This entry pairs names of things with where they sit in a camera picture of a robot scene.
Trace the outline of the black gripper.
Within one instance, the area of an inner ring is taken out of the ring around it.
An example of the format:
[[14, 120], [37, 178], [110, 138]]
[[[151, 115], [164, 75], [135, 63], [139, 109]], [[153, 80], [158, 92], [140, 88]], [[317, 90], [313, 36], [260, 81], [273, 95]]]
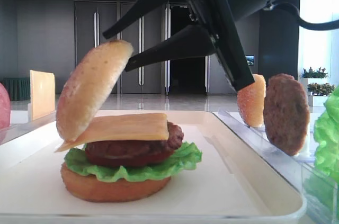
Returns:
[[202, 26], [189, 25], [158, 45], [132, 56], [125, 71], [167, 60], [209, 56], [216, 52], [235, 91], [254, 83], [228, 0], [136, 0], [127, 13], [102, 35], [109, 39], [166, 3], [188, 3]]

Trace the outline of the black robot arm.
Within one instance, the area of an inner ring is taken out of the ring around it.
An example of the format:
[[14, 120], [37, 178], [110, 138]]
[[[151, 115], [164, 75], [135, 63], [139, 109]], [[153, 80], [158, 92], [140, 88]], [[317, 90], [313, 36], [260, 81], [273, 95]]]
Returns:
[[[106, 39], [113, 37], [140, 19], [143, 15], [169, 0], [136, 0], [132, 8], [113, 26], [104, 31]], [[252, 84], [243, 47], [235, 27], [237, 20], [258, 10], [275, 8], [291, 13], [299, 26], [315, 31], [338, 28], [338, 21], [310, 23], [303, 20], [299, 10], [280, 0], [186, 0], [193, 25], [170, 37], [157, 46], [131, 57], [125, 70], [161, 61], [216, 55], [236, 91]]]

